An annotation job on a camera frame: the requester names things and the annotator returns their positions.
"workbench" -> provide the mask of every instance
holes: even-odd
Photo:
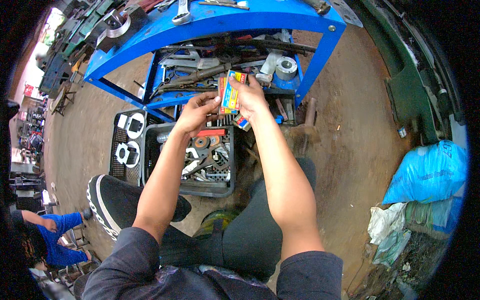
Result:
[[[132,36],[123,46],[114,47],[108,53],[96,50],[85,73],[85,81],[123,99],[165,122],[174,122],[178,118],[178,109],[174,117],[160,108],[185,104],[195,92],[184,92],[176,97],[176,92],[162,94],[161,101],[149,99],[153,89],[162,82],[164,70],[158,65],[162,54],[157,51],[185,40],[223,32],[241,32],[282,28],[307,30],[322,33],[322,38],[314,53],[310,65],[303,74],[298,56],[295,59],[298,73],[295,78],[284,82],[274,75],[273,83],[287,90],[295,97],[295,108],[309,91],[311,85],[326,64],[330,54],[345,30],[346,24],[332,7],[330,11],[319,16],[315,9],[301,0],[251,0],[247,1],[250,10],[231,7],[199,5],[189,2],[192,20],[180,26],[172,23],[177,15],[178,3],[165,12],[154,9],[148,14],[148,23]],[[125,89],[115,85],[104,76],[119,66],[152,52],[153,58],[146,75],[144,96],[139,98]]]

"black sneaker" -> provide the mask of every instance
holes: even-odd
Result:
[[[90,219],[91,217],[93,217],[93,211],[92,209],[89,207],[89,208],[86,208],[82,211],[83,215],[84,215],[84,219],[85,220],[88,220]]]

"red sign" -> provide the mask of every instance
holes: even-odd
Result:
[[[31,96],[32,96],[32,92],[33,92],[33,86],[31,86],[31,85],[29,85],[29,84],[25,84],[24,94],[25,94],[26,96],[31,97]]]

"white plastic bag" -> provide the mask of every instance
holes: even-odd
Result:
[[[388,209],[371,207],[370,223],[368,224],[368,234],[372,239],[370,243],[379,245],[394,230],[402,230],[405,224],[406,203],[395,203]]]

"black basket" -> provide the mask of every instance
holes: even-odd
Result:
[[[110,170],[108,174],[115,178],[118,178],[122,181],[126,181],[129,184],[140,186],[141,184],[141,175],[142,175],[142,164],[139,163],[133,168],[127,168],[125,165],[119,163],[115,156],[115,152],[117,151],[117,145],[121,143],[128,143],[129,141],[135,141],[139,146],[142,144],[142,135],[138,138],[132,140],[128,137],[127,131],[123,128],[117,126],[118,121],[120,119],[120,115],[127,115],[128,117],[135,114],[135,113],[142,113],[145,116],[145,124],[143,128],[143,132],[145,132],[145,128],[150,125],[154,124],[162,124],[164,123],[160,118],[148,114],[146,111],[141,109],[134,109],[124,112],[119,112],[115,115],[113,120],[113,135],[112,135],[112,146],[110,151]]]

